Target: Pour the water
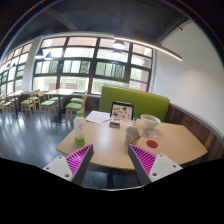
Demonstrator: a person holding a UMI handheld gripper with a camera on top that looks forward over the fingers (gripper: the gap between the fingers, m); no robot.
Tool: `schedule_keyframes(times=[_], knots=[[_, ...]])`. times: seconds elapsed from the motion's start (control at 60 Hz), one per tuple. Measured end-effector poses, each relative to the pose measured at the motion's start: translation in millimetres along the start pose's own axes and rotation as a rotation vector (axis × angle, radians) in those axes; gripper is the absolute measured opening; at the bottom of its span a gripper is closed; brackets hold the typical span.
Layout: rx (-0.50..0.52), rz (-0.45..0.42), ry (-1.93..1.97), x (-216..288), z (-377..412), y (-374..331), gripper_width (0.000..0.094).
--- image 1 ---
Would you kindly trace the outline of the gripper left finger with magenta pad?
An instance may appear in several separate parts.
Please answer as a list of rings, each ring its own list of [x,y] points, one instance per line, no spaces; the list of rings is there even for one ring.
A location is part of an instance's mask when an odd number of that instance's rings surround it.
[[[93,154],[93,145],[90,144],[67,156],[56,157],[44,170],[81,185]]]

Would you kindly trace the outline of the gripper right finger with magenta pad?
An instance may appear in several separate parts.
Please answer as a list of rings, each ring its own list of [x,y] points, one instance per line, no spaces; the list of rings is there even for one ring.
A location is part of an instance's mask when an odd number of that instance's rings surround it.
[[[142,185],[147,185],[182,169],[165,154],[154,155],[132,144],[128,145],[128,155]]]

